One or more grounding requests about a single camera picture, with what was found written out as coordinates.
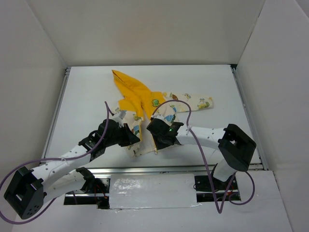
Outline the yellow hooded printed kids jacket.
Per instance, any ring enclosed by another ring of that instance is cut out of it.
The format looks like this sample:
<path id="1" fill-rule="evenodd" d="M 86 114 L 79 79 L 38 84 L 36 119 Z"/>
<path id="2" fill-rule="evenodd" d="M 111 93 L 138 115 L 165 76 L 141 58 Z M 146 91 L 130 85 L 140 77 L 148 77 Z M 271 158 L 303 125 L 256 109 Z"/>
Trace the yellow hooded printed kids jacket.
<path id="1" fill-rule="evenodd" d="M 112 113 L 125 113 L 122 119 L 127 123 L 140 142 L 126 147 L 126 152 L 131 157 L 138 157 L 149 152 L 157 152 L 158 148 L 149 131 L 143 129 L 145 120 L 152 114 L 161 115 L 163 121 L 169 126 L 178 122 L 177 114 L 188 111 L 188 107 L 180 101 L 185 101 L 192 111 L 204 110 L 213 107 L 213 98 L 203 94 L 155 92 L 151 91 L 139 80 L 112 70 L 114 83 L 123 98 L 112 108 Z"/>

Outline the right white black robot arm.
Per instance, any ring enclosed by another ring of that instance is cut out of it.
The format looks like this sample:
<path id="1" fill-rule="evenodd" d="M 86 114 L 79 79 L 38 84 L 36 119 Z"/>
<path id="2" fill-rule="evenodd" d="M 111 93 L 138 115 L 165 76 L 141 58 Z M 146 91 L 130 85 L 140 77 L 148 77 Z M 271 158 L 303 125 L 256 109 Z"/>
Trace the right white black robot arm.
<path id="1" fill-rule="evenodd" d="M 210 177 L 210 184 L 215 189 L 226 185 L 234 173 L 248 171 L 256 149 L 255 141 L 235 124 L 210 129 L 190 127 L 181 122 L 168 125 L 159 118 L 153 118 L 147 130 L 158 150 L 173 145 L 197 145 L 220 151 L 223 159 L 216 164 Z"/>

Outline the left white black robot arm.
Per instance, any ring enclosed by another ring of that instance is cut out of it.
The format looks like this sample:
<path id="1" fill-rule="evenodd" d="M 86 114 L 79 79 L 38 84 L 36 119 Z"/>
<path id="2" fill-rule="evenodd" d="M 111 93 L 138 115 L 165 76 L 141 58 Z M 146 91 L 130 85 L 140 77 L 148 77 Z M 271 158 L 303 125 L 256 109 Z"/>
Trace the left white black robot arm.
<path id="1" fill-rule="evenodd" d="M 107 147 L 124 147 L 138 142 L 138 134 L 128 124 L 104 120 L 97 130 L 56 160 L 48 160 L 45 165 L 32 169 L 25 166 L 18 168 L 4 198 L 21 219 L 28 219 L 47 201 L 64 193 L 74 190 L 103 192 L 104 184 L 85 165 L 104 154 Z"/>

